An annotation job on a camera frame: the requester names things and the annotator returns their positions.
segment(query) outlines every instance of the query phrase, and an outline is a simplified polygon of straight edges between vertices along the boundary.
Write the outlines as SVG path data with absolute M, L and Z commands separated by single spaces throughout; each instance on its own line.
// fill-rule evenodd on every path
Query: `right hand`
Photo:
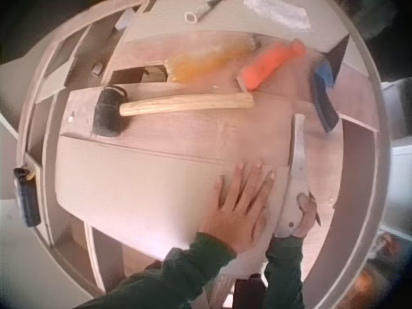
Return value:
M 243 170 L 243 165 L 235 168 L 223 205 L 220 205 L 223 178 L 215 183 L 209 214 L 199 229 L 226 243 L 237 254 L 252 248 L 260 238 L 266 224 L 263 209 L 275 179 L 274 172 L 269 172 L 258 188 L 262 166 L 254 165 L 241 190 Z
M 308 197 L 304 193 L 297 196 L 297 202 L 302 209 L 303 217 L 292 235 L 298 238 L 305 238 L 309 231 L 315 226 L 317 204 L 313 198 Z

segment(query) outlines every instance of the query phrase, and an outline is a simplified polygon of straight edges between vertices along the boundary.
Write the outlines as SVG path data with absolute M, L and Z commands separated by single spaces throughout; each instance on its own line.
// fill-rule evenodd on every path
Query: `plywood sheet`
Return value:
M 107 235 L 163 259 L 171 247 L 189 246 L 214 182 L 233 167 L 61 136 L 57 199 Z
M 243 0 L 222 1 L 198 24 L 187 24 L 183 18 L 184 13 L 190 10 L 196 11 L 202 3 L 201 0 L 159 0 L 150 14 L 144 14 L 133 21 L 124 41 L 131 42 L 154 35 L 191 31 L 233 31 L 269 35 L 289 41 L 298 38 L 311 48 L 327 52 L 348 34 L 339 16 L 327 1 L 318 0 L 309 3 L 297 0 L 292 2 L 305 8 L 311 24 L 309 31 L 296 31 L 285 25 L 274 23 L 269 18 L 262 17 L 247 8 Z M 353 42 L 350 42 L 350 49 L 344 61 L 368 76 L 363 60 Z

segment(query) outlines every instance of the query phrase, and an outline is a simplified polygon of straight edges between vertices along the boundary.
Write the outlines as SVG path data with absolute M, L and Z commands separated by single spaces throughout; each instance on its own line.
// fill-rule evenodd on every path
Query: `green sleeve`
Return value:
M 303 239 L 273 238 L 266 252 L 268 288 L 263 309 L 302 309 L 301 262 Z
M 173 248 L 161 269 L 132 275 L 114 291 L 77 308 L 180 308 L 196 299 L 236 254 L 220 240 L 197 233 L 189 250 Z

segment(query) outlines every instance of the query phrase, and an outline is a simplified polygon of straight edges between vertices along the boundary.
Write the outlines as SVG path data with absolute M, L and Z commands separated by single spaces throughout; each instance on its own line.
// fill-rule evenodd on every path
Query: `blue tool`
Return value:
M 327 133 L 335 128 L 339 115 L 329 100 L 326 88 L 335 85 L 348 43 L 349 35 L 315 65 L 310 77 L 312 100 L 323 129 Z

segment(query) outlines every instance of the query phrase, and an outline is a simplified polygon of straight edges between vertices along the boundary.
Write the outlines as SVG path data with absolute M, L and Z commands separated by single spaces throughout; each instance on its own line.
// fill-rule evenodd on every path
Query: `finger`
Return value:
M 214 182 L 213 193 L 212 193 L 212 208 L 217 210 L 220 207 L 220 195 L 223 188 L 223 176 L 220 175 L 219 178 Z
M 263 231 L 265 230 L 267 224 L 267 219 L 266 219 L 266 212 L 263 210 L 261 214 L 259 215 L 259 218 L 257 219 L 254 231 L 253 231 L 253 245 L 256 245 L 256 243 L 259 241 L 260 237 L 263 234 Z
M 317 204 L 313 198 L 307 197 L 304 193 L 299 193 L 297 202 L 304 213 L 316 212 Z
M 243 170 L 244 170 L 243 164 L 239 164 L 238 166 L 235 167 L 232 181 L 230 183 L 229 191 L 227 193 L 226 201 L 225 201 L 224 206 L 222 207 L 223 209 L 233 210 L 239 198 L 240 186 L 241 186 L 242 177 L 243 177 Z
M 270 171 L 267 174 L 265 181 L 262 183 L 262 186 L 256 196 L 256 199 L 254 200 L 248 212 L 248 217 L 250 218 L 252 222 L 255 222 L 259 218 L 259 215 L 261 214 L 262 210 L 265 208 L 268 202 L 270 191 L 272 191 L 274 183 L 275 183 L 275 173 Z
M 239 203 L 236 206 L 236 211 L 243 213 L 243 214 L 246 213 L 248 206 L 250 205 L 250 202 L 252 201 L 256 193 L 256 189 L 258 187 L 261 174 L 262 174 L 261 164 L 252 166 L 252 169 L 250 170 L 250 173 L 249 173 L 249 176 L 246 182 L 246 186 L 243 192 L 241 193 Z
M 298 238 L 304 238 L 315 226 L 317 205 L 314 199 L 307 197 L 303 193 L 297 196 L 297 202 L 303 211 L 303 217 L 293 235 Z
M 298 238 L 305 238 L 309 231 L 315 226 L 316 212 L 303 214 L 302 221 L 293 233 L 293 236 Z

